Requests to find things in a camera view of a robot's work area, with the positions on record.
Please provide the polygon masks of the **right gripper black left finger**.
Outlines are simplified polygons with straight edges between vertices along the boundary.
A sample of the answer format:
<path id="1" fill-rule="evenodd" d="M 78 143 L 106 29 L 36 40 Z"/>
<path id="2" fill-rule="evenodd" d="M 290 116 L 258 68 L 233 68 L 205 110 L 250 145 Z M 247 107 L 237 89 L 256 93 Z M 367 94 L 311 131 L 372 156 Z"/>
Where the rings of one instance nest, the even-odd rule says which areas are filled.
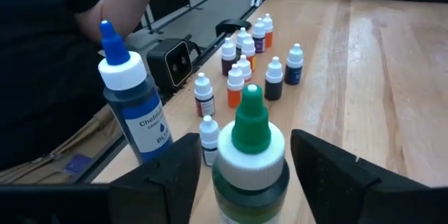
<path id="1" fill-rule="evenodd" d="M 202 165 L 198 133 L 111 183 L 112 223 L 188 224 Z"/>

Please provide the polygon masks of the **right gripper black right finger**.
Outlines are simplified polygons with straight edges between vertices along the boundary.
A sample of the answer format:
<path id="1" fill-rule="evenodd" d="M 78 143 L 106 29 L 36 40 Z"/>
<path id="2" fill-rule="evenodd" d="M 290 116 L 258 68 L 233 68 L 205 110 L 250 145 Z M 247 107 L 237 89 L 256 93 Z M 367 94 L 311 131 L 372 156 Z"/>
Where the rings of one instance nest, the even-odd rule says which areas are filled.
<path id="1" fill-rule="evenodd" d="M 353 154 L 301 129 L 291 131 L 295 171 L 317 223 L 357 223 L 365 192 L 380 182 Z"/>

